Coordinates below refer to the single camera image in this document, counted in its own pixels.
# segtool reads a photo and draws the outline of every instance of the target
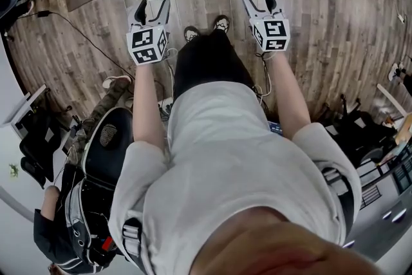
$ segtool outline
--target person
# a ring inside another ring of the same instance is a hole
[[[229,24],[221,15],[210,35],[185,29],[169,160],[153,65],[137,66],[135,142],[113,198],[114,241],[150,275],[378,274],[339,246],[346,238],[342,207],[320,170],[333,167],[347,178],[356,216],[355,168],[327,131],[311,124],[283,52],[267,56],[285,137],[270,132],[227,37]]]
[[[10,0],[0,0],[0,12],[8,8]],[[9,30],[19,17],[29,15],[34,9],[34,0],[26,0],[25,2],[14,6],[11,10],[0,18],[0,26],[5,31]]]
[[[62,190],[60,191],[54,185],[47,187],[41,210],[35,210],[34,242],[40,251],[53,262],[55,268],[58,267],[70,274],[85,274],[95,270],[91,265],[80,260],[73,250],[66,226],[64,203],[71,188],[84,178],[81,168],[82,154],[94,128],[104,114],[116,105],[130,83],[129,76],[108,77],[103,82],[103,87],[109,88],[109,90],[96,105],[90,117],[82,123],[82,129],[76,134],[64,166]]]
[[[399,64],[394,63],[391,67],[391,71],[388,74],[389,81],[393,79],[400,80],[400,82],[406,87],[410,95],[412,95],[412,75],[407,74],[404,65],[400,62]]]

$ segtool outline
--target sneaker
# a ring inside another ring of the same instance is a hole
[[[131,78],[127,75],[124,76],[110,76],[108,78],[106,78],[102,84],[103,88],[105,89],[109,89],[110,88],[110,84],[115,81],[116,79],[127,79],[129,82],[131,82]]]
[[[124,101],[124,106],[127,109],[131,109],[133,107],[133,100],[134,100],[133,97],[128,98],[126,101]]]
[[[230,21],[226,15],[219,15],[217,16],[216,20],[214,20],[213,29],[223,30],[225,33],[229,31],[230,28]]]
[[[388,79],[390,82],[397,76],[397,69],[398,69],[398,64],[394,63],[392,65],[391,71],[388,74]]]
[[[35,5],[34,0],[30,0],[27,4],[27,7],[28,7],[27,13],[23,14],[21,17],[29,15],[32,12],[33,8],[34,8],[34,5]]]
[[[190,41],[192,41],[192,39],[199,37],[199,36],[200,36],[200,31],[194,26],[188,26],[185,29],[185,39],[187,43],[189,43]]]

